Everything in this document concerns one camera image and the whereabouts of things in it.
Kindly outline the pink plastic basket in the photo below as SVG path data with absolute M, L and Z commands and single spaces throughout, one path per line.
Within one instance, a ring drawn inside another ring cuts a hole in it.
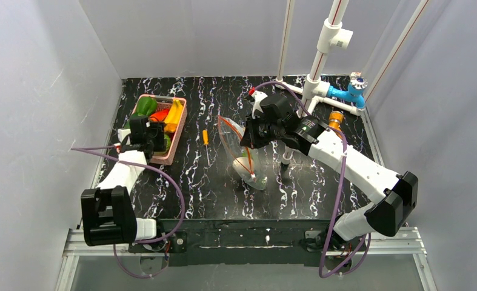
M 142 94 L 132 111 L 139 116 L 147 115 L 150 121 L 164 123 L 166 149 L 155 152 L 150 158 L 152 164 L 170 166 L 173 164 L 182 130 L 187 118 L 187 100 L 179 97 Z

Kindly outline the clear zip top bag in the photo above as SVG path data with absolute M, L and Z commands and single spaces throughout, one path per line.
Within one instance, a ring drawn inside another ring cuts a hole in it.
M 241 139 L 244 137 L 245 127 L 228 117 L 218 116 L 218 133 L 231 167 L 233 160 L 241 156 L 248 156 L 254 160 L 256 177 L 246 179 L 239 177 L 250 187 L 257 190 L 265 190 L 267 187 L 267 174 L 264 158 L 258 150 L 240 145 Z

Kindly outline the white radish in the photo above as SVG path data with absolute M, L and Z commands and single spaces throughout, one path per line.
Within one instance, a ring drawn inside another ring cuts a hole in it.
M 255 178 L 255 163 L 248 156 L 235 158 L 232 162 L 233 170 L 242 178 Z

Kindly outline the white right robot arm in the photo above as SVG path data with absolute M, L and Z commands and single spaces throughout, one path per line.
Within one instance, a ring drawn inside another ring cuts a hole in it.
M 398 174 L 389 170 L 352 146 L 320 119 L 299 117 L 287 98 L 250 94 L 252 113 L 245 120 L 242 146 L 259 149 L 272 141 L 286 146 L 339 171 L 345 179 L 365 193 L 369 205 L 339 216 L 332 238 L 340 243 L 378 232 L 393 237 L 416 206 L 418 178 L 411 172 Z

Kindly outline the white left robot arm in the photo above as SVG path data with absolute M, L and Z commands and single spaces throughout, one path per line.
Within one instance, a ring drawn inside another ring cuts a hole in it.
M 134 116 L 115 144 L 118 159 L 106 178 L 81 194 L 82 226 L 88 246 L 133 243 L 157 236 L 157 222 L 135 216 L 130 191 L 156 152 L 165 151 L 165 124 Z

